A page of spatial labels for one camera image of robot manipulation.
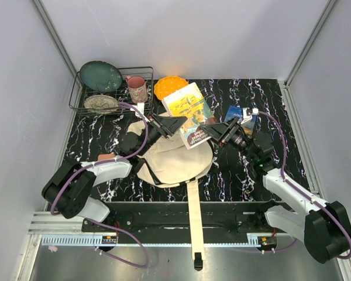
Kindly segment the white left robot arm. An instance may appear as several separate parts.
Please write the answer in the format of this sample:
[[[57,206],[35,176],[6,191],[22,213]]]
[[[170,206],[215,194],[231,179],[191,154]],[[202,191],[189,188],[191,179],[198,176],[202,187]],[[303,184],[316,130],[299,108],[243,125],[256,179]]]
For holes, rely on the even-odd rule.
[[[119,142],[122,156],[96,162],[64,161],[42,190],[42,197],[51,204],[52,214],[64,218],[82,217],[94,220],[103,232],[114,226],[109,207],[91,197],[92,188],[112,179],[127,177],[138,172],[145,164],[141,157],[160,139],[173,136],[186,122],[187,117],[149,116],[141,133],[127,132]]]

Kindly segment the cream canvas backpack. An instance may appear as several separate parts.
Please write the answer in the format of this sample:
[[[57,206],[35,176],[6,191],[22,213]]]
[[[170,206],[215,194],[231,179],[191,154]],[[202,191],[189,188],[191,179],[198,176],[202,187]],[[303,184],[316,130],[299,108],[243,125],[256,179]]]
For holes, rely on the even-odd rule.
[[[144,125],[139,122],[130,124],[126,132],[141,133]],[[160,138],[141,158],[145,164],[135,172],[138,178],[162,189],[186,185],[192,259],[195,270],[202,270],[205,251],[198,180],[212,166],[212,147],[203,142],[187,149],[178,130],[169,138]]]

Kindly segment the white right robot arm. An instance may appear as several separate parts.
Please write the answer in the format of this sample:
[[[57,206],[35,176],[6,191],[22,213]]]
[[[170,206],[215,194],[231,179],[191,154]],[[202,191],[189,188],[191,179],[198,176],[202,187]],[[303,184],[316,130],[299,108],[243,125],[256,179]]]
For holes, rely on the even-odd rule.
[[[333,258],[351,258],[351,224],[347,211],[338,201],[329,203],[313,195],[290,178],[273,160],[272,138],[264,132],[245,133],[237,120],[201,125],[218,146],[231,145],[248,162],[251,178],[279,196],[289,207],[266,203],[254,217],[257,230],[280,229],[301,241],[319,263]]]

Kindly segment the yellow blue picture book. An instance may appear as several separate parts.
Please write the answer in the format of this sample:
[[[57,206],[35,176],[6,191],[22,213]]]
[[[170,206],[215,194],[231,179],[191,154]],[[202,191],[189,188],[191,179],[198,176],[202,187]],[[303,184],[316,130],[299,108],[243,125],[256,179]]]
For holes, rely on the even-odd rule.
[[[201,129],[201,125],[216,124],[217,120],[196,83],[168,95],[162,103],[171,117],[187,118],[179,130],[187,149],[210,139]]]

